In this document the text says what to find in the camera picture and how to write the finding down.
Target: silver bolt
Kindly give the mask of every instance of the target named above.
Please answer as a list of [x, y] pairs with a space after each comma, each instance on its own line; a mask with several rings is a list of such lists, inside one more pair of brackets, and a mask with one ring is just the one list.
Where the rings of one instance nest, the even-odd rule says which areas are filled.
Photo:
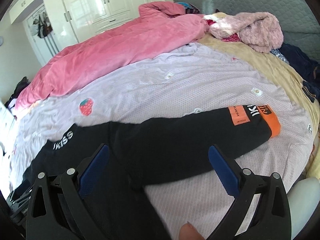
[[39, 178], [39, 179], [42, 179], [42, 178], [44, 177], [44, 175], [45, 175], [44, 172], [40, 172], [40, 173], [38, 174], [38, 178]]
[[74, 168], [70, 168], [69, 170], [67, 170], [67, 174], [68, 175], [72, 175], [76, 172], [76, 170]]
[[250, 175], [251, 174], [251, 171], [249, 169], [243, 169], [243, 174], [244, 175]]
[[279, 179], [279, 178], [280, 178], [280, 175], [279, 175], [279, 173], [276, 173], [276, 172], [275, 172], [275, 173], [273, 174], [273, 177], [274, 177], [275, 179]]

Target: blue gripper pad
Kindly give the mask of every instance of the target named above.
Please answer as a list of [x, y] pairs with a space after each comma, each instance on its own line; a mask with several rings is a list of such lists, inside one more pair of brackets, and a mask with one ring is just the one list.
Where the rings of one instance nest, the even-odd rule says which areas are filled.
[[109, 147], [102, 146], [101, 150], [97, 153], [95, 158], [91, 161], [87, 169], [79, 179], [79, 196], [83, 199], [85, 196], [90, 195], [95, 183], [101, 176], [101, 173], [109, 160]]
[[216, 171], [228, 195], [235, 198], [238, 197], [238, 195], [240, 194], [239, 180], [232, 169], [229, 167], [226, 160], [214, 146], [211, 146], [209, 148], [208, 156], [213, 169]]

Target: pink comforter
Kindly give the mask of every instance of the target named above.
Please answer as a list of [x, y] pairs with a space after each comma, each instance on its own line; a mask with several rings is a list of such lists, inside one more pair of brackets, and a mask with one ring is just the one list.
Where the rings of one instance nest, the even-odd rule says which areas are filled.
[[131, 22], [58, 53], [20, 93], [16, 110], [72, 93], [117, 68], [196, 41], [209, 28], [201, 17], [185, 14], [183, 6], [173, 2], [143, 4], [139, 13]]

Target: fuzzy pink clothing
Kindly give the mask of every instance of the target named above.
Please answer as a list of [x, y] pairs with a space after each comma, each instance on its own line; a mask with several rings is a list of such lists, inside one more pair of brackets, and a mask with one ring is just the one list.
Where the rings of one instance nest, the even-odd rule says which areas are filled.
[[219, 40], [238, 33], [241, 41], [257, 52], [269, 53], [283, 43], [279, 21], [268, 12], [228, 15], [212, 24], [210, 32]]
[[117, 68], [196, 41], [209, 29], [204, 19], [185, 14], [182, 5], [169, 1], [140, 5], [139, 13], [131, 22], [63, 49], [20, 93], [16, 111], [40, 99], [73, 93]]

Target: gray headboard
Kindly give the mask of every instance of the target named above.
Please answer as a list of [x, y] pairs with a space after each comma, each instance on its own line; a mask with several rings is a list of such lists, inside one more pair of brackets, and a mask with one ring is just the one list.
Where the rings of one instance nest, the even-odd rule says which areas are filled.
[[304, 0], [174, 0], [188, 2], [204, 14], [216, 9], [230, 15], [266, 11], [275, 15], [284, 33], [284, 42], [298, 46], [320, 62], [320, 26]]

